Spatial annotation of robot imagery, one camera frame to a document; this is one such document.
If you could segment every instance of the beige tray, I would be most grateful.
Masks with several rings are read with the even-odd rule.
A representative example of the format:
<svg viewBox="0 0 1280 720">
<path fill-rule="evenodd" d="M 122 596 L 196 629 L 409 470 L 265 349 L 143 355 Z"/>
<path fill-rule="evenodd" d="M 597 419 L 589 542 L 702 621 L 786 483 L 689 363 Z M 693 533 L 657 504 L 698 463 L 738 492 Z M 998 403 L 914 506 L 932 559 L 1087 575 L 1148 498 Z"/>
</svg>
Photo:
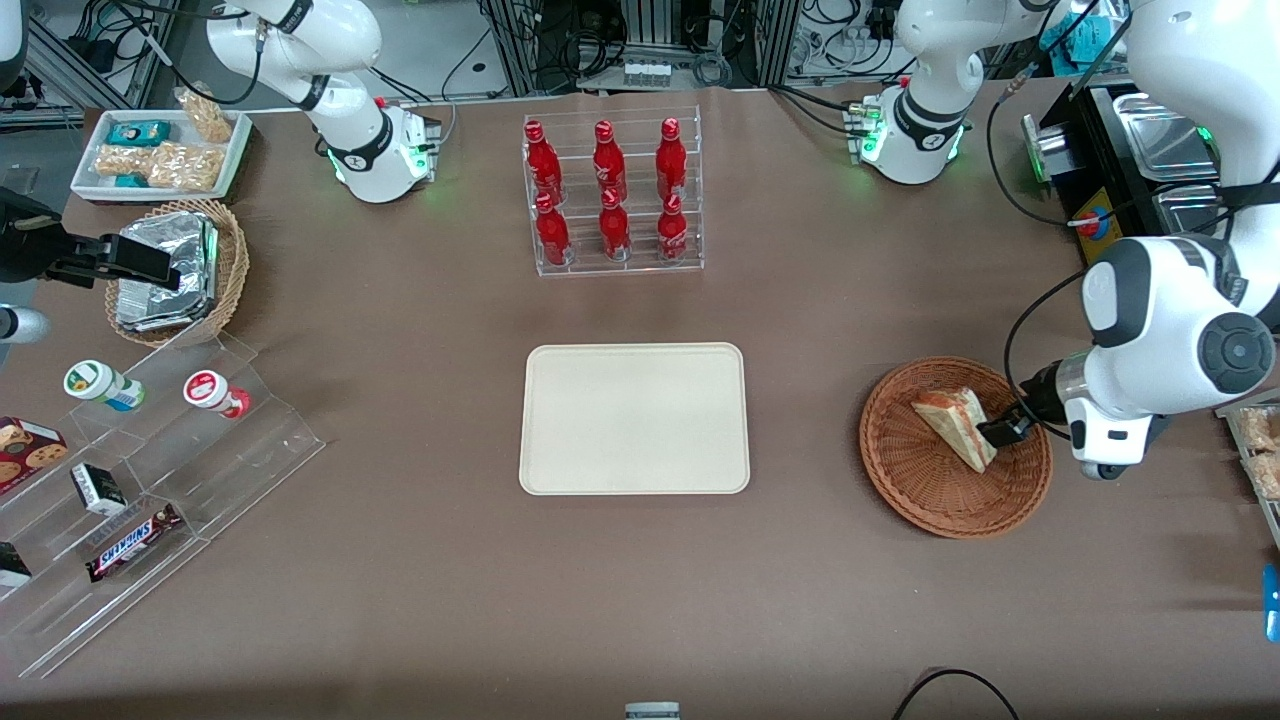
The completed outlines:
<svg viewBox="0 0 1280 720">
<path fill-rule="evenodd" d="M 529 355 L 520 484 L 531 495 L 724 495 L 750 477 L 737 347 L 544 345 Z"/>
</svg>

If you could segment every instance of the brown tablecloth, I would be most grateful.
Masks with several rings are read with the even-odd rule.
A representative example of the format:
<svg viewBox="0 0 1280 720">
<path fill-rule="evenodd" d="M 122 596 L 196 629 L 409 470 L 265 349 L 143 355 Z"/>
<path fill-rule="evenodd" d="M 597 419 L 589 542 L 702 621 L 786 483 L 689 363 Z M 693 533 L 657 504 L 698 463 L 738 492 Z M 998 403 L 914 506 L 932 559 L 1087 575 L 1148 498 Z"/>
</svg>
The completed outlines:
<svg viewBox="0 0 1280 720">
<path fill-rule="evenodd" d="M 997 119 L 1029 202 L 1016 119 L 1059 87 L 1032 83 Z M 539 279 L 522 115 L 690 101 L 705 272 Z M 986 674 L 1027 717 L 1275 716 L 1258 582 L 1274 550 L 1210 413 L 1119 483 L 1083 479 L 1055 441 L 1047 501 L 993 541 L 927 536 L 865 478 L 852 437 L 879 375 L 923 355 L 996 366 L 1018 313 L 1079 268 L 1068 234 L 997 193 L 980 132 L 941 179 L 901 187 L 765 92 L 468 105 L 439 181 L 375 206 L 312 155 L 305 117 L 255 123 L 233 208 L 252 270 L 229 329 L 332 445 L 51 679 L 4 680 L 20 702 L 5 720 L 599 720 L 643 700 L 689 720 L 887 717 L 938 665 Z M 67 227 L 140 214 L 73 200 Z M 101 291 L 45 286 L 36 302 L 56 332 L 13 352 L 4 410 L 58 418 L 70 363 L 141 357 Z M 534 347 L 684 341 L 745 355 L 746 491 L 520 488 Z M 1024 328 L 1016 373 L 1087 341 L 1062 293 Z M 1002 716 L 984 693 L 947 679 L 908 717 Z"/>
</svg>

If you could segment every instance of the aluminum foil package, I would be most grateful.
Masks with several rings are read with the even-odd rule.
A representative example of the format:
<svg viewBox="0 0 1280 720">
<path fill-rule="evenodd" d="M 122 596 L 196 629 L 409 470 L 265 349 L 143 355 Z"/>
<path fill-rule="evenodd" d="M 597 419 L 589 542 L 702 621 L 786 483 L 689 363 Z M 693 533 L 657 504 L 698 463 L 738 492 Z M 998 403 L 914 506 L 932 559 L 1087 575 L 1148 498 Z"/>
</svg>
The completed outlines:
<svg viewBox="0 0 1280 720">
<path fill-rule="evenodd" d="M 216 304 L 218 228 L 204 213 L 178 211 L 142 218 L 120 234 L 169 252 L 180 274 L 178 290 L 120 281 L 115 319 L 131 332 L 157 331 L 196 323 Z"/>
</svg>

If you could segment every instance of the wicker basket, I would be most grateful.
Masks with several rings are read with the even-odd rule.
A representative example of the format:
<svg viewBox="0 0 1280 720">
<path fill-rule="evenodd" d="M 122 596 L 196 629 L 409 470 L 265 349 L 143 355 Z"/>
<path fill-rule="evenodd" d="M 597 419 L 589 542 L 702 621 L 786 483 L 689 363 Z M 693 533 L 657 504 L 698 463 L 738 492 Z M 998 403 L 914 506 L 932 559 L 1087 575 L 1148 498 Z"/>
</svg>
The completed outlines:
<svg viewBox="0 0 1280 720">
<path fill-rule="evenodd" d="M 1014 402 L 1005 378 L 964 357 L 925 357 L 896 368 L 872 391 L 858 429 L 863 464 L 900 515 L 948 538 L 992 537 L 1039 507 L 1053 474 L 1048 436 L 1002 447 L 977 473 L 911 407 L 924 391 L 973 388 L 988 416 Z"/>
<path fill-rule="evenodd" d="M 147 218 L 165 215 L 188 210 L 204 213 L 218 225 L 218 305 L 201 324 L 214 334 L 230 322 L 239 305 L 241 292 L 244 290 L 244 277 L 248 275 L 248 246 L 244 243 L 244 232 L 241 231 L 236 215 L 225 205 L 216 200 L 178 200 L 166 202 L 146 214 Z M 106 322 L 116 334 L 125 340 L 160 347 L 173 336 L 180 333 L 186 327 L 165 328 L 163 331 L 147 331 L 143 333 L 131 333 L 115 322 L 115 302 L 120 296 L 120 283 L 110 281 L 106 283 Z"/>
</svg>

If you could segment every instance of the white bottle with red label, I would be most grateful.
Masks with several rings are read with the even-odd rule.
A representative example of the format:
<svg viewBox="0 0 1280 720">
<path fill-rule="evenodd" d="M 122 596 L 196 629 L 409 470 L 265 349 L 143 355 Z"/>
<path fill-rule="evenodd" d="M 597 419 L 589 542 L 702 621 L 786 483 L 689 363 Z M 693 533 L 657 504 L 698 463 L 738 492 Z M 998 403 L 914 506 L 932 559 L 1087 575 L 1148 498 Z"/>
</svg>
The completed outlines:
<svg viewBox="0 0 1280 720">
<path fill-rule="evenodd" d="M 662 142 L 658 143 L 658 199 L 667 200 L 672 193 L 685 196 L 685 161 L 687 152 L 680 141 L 680 120 L 667 118 L 662 122 Z"/>
<path fill-rule="evenodd" d="M 550 195 L 553 205 L 563 205 L 564 173 L 561 172 L 559 155 L 547 141 L 543 123 L 538 120 L 525 123 L 525 140 L 529 141 L 529 169 L 534 176 L 534 187 L 538 192 Z"/>
<path fill-rule="evenodd" d="M 229 420 L 248 413 L 253 404 L 248 392 L 228 383 L 227 378 L 212 370 L 200 370 L 187 378 L 182 396 L 196 407 L 212 410 Z"/>
<path fill-rule="evenodd" d="M 687 247 L 689 223 L 681 211 L 678 195 L 667 196 L 658 217 L 658 254 L 667 263 L 680 263 Z"/>
<path fill-rule="evenodd" d="M 600 183 L 600 192 L 613 190 L 618 193 L 618 201 L 627 201 L 627 168 L 622 158 L 622 149 L 613 140 L 613 123 L 600 120 L 595 123 L 595 154 L 591 156 L 595 164 L 595 179 Z"/>
</svg>

